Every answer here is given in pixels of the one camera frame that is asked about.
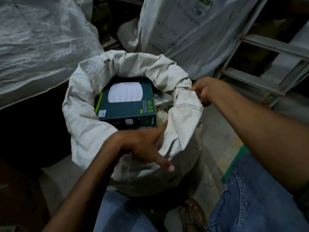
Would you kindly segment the person's right hand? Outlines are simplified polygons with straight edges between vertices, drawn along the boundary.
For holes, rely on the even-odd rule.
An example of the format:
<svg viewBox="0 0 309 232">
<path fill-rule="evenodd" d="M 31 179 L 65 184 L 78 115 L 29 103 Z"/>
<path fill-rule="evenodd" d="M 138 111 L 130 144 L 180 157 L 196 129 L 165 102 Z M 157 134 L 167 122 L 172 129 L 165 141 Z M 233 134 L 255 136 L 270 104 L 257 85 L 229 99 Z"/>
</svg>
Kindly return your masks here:
<svg viewBox="0 0 309 232">
<path fill-rule="evenodd" d="M 227 103 L 237 92 L 228 83 L 216 78 L 205 77 L 197 80 L 195 84 L 207 85 L 207 98 L 214 105 Z"/>
</svg>

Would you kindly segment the person's left hand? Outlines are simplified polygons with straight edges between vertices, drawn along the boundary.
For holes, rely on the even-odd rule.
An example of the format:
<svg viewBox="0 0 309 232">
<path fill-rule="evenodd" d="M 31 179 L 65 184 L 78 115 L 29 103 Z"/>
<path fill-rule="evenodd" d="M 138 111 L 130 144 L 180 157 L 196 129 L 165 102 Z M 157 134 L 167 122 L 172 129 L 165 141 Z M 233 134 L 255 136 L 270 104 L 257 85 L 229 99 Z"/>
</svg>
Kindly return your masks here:
<svg viewBox="0 0 309 232">
<path fill-rule="evenodd" d="M 155 156 L 159 153 L 160 145 L 164 140 L 164 132 L 168 121 L 163 125 L 144 130 L 121 130 L 111 137 L 116 138 L 120 150 L 130 152 L 142 161 L 155 163 Z"/>
</svg>

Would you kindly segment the white woven sack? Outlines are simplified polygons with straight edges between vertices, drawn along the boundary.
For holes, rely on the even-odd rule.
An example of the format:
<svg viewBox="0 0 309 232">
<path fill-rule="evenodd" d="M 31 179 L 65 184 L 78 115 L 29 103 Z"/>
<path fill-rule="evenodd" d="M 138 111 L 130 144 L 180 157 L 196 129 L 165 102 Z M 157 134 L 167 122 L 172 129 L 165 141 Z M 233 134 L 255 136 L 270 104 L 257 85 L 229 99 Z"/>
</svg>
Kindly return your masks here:
<svg viewBox="0 0 309 232">
<path fill-rule="evenodd" d="M 159 150 L 175 166 L 173 172 L 155 163 L 144 164 L 132 154 L 123 155 L 114 168 L 110 186 L 132 197 L 154 195 L 176 187 L 194 167 L 202 152 L 203 106 L 190 88 L 189 75 L 163 54 L 110 50 L 78 64 L 69 79 L 62 111 L 71 135 L 72 161 L 87 169 L 104 141 L 117 129 L 99 121 L 95 97 L 114 77 L 142 76 L 162 92 L 172 92 L 174 105 L 168 112 L 164 143 Z"/>
</svg>

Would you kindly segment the person's left forearm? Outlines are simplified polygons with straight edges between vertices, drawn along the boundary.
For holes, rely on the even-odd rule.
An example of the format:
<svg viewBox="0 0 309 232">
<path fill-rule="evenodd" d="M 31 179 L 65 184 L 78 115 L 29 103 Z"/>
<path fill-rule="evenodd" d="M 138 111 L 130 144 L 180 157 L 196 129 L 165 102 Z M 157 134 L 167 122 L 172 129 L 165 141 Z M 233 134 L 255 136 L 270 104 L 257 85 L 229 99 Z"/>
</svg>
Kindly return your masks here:
<svg viewBox="0 0 309 232">
<path fill-rule="evenodd" d="M 52 216 L 42 232 L 92 232 L 113 169 L 123 147 L 120 131 L 112 134 Z"/>
</svg>

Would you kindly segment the person's right forearm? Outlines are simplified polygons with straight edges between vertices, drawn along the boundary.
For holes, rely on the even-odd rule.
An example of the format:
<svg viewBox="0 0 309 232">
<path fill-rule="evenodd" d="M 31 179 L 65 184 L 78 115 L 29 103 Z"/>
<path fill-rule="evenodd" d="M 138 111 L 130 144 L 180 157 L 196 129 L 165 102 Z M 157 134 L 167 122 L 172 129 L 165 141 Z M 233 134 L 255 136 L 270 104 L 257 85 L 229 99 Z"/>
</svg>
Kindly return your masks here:
<svg viewBox="0 0 309 232">
<path fill-rule="evenodd" d="M 235 90 L 209 100 L 263 167 L 292 194 L 309 184 L 309 126 L 264 108 Z"/>
</svg>

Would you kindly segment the small white cardboard box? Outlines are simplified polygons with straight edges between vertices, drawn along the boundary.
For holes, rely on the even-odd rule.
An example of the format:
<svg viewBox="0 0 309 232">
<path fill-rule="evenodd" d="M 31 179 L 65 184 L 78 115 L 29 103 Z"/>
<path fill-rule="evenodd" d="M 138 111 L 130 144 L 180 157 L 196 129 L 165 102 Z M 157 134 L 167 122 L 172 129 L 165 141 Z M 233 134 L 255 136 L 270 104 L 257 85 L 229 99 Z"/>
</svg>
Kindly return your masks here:
<svg viewBox="0 0 309 232">
<path fill-rule="evenodd" d="M 173 107 L 174 96 L 165 92 L 155 92 L 154 104 L 157 111 L 168 113 L 169 110 Z"/>
</svg>

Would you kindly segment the white packing filler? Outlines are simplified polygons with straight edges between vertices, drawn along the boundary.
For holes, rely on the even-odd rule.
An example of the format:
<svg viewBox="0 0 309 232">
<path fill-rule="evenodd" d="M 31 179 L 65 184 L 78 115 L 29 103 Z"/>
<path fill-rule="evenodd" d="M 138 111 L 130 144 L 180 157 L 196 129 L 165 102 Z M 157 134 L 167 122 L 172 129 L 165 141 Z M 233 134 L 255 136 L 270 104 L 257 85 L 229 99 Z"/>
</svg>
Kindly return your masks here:
<svg viewBox="0 0 309 232">
<path fill-rule="evenodd" d="M 159 127 L 164 124 L 165 121 L 168 120 L 168 112 L 159 110 L 156 113 L 156 126 Z"/>
</svg>

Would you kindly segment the person's brown sandal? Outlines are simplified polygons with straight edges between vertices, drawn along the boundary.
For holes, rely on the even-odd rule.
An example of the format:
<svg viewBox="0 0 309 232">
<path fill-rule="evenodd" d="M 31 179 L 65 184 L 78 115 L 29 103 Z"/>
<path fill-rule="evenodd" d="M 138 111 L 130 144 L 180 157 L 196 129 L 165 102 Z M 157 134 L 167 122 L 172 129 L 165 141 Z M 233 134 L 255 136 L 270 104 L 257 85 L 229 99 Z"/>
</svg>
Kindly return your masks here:
<svg viewBox="0 0 309 232">
<path fill-rule="evenodd" d="M 199 203 L 187 196 L 179 207 L 182 232 L 206 232 L 207 218 Z"/>
</svg>

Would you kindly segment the large printed white sack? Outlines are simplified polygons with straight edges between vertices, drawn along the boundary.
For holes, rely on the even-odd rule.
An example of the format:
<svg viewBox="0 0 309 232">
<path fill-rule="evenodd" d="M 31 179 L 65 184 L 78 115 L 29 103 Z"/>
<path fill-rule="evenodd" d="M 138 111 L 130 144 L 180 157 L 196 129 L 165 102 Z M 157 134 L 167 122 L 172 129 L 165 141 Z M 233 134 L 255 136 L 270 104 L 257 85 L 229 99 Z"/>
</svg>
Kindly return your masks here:
<svg viewBox="0 0 309 232">
<path fill-rule="evenodd" d="M 212 76 L 259 0 L 144 0 L 117 37 L 129 53 L 163 54 L 192 80 Z"/>
</svg>

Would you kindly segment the teal cardboard product box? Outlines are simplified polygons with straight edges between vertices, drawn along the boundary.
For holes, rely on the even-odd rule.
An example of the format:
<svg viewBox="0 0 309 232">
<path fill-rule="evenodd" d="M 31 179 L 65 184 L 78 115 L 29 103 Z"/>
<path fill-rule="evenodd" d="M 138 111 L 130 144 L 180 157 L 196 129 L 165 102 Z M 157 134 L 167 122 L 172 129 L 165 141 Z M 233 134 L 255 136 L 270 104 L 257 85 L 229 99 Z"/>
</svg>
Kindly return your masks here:
<svg viewBox="0 0 309 232">
<path fill-rule="evenodd" d="M 95 113 L 118 130 L 155 127 L 157 109 L 152 82 L 145 77 L 115 77 L 99 95 Z"/>
</svg>

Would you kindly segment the grey metal ladder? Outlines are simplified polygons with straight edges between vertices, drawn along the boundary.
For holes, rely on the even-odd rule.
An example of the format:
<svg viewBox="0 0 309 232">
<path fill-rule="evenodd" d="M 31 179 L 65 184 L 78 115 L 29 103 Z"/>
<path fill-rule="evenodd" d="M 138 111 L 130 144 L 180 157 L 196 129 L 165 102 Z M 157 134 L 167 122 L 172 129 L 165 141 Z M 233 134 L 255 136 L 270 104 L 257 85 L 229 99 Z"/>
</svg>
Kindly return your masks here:
<svg viewBox="0 0 309 232">
<path fill-rule="evenodd" d="M 258 15 L 265 7 L 267 1 L 268 0 L 258 1 L 257 7 L 254 8 L 248 22 L 241 31 L 241 35 L 238 37 L 234 49 L 222 66 L 221 70 L 214 75 L 214 78 L 219 79 L 222 75 L 224 75 L 244 83 L 246 85 L 245 88 L 252 86 L 262 92 L 265 91 L 265 98 L 261 100 L 261 104 L 272 108 L 277 103 L 279 97 L 285 96 L 290 89 L 309 77 L 309 50 L 265 36 L 248 34 L 250 28 L 253 26 L 253 23 L 256 21 Z M 233 58 L 241 43 L 247 43 L 272 52 L 295 57 L 299 59 L 300 62 L 297 63 L 286 76 L 283 77 L 279 84 L 276 84 L 273 81 L 267 81 L 261 77 L 228 67 L 229 62 Z"/>
</svg>

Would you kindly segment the person's blue jeans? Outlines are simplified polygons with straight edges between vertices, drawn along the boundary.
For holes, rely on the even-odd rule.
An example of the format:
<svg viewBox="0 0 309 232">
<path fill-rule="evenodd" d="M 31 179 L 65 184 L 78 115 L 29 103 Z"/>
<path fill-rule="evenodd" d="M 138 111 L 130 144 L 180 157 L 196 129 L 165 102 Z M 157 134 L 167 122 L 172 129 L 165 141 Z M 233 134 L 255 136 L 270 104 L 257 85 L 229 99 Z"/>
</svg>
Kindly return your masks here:
<svg viewBox="0 0 309 232">
<path fill-rule="evenodd" d="M 250 154 L 231 169 L 206 232 L 309 232 L 309 193 L 294 198 Z M 93 232 L 158 232 L 138 201 L 106 191 Z"/>
</svg>

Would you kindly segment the large plain white sack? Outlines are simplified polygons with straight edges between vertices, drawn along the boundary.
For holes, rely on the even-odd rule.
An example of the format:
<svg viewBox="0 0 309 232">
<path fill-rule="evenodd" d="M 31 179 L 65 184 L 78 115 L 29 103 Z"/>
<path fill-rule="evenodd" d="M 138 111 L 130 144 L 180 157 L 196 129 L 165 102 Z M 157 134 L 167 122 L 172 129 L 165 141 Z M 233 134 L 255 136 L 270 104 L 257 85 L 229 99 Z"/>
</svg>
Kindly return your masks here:
<svg viewBox="0 0 309 232">
<path fill-rule="evenodd" d="M 0 0 L 0 109 L 69 80 L 104 52 L 93 0 Z"/>
</svg>

